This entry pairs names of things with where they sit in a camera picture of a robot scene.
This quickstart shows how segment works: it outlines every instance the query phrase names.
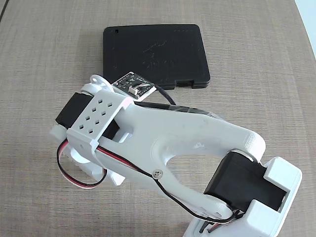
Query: wood grain surface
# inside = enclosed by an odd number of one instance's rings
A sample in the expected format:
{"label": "wood grain surface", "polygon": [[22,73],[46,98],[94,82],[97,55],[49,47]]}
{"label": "wood grain surface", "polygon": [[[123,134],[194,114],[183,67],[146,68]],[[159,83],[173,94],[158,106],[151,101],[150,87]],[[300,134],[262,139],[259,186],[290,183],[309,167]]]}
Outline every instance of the wood grain surface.
{"label": "wood grain surface", "polygon": [[[0,23],[1,237],[183,235],[191,216],[156,192],[72,186],[47,139],[71,95],[102,73],[105,27],[177,23],[199,25],[212,81],[170,95],[261,134],[263,161],[300,167],[279,236],[315,236],[316,61],[293,0],[11,0]],[[170,168],[202,192],[219,161],[176,157]]]}

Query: black case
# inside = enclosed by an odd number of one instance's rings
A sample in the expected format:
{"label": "black case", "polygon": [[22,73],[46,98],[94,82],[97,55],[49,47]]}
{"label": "black case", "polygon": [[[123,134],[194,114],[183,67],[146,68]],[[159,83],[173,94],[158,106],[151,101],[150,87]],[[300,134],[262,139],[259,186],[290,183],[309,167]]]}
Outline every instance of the black case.
{"label": "black case", "polygon": [[110,83],[135,72],[164,89],[205,88],[210,75],[197,25],[107,27],[103,76]]}

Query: metal screw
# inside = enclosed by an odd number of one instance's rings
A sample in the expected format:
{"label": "metal screw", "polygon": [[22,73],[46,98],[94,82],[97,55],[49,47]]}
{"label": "metal screw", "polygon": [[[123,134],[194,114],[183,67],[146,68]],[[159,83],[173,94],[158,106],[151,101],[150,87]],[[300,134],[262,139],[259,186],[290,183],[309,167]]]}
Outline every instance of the metal screw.
{"label": "metal screw", "polygon": [[162,170],[155,169],[153,171],[153,173],[152,173],[152,176],[153,176],[154,179],[161,179],[162,178],[162,174],[163,174]]}

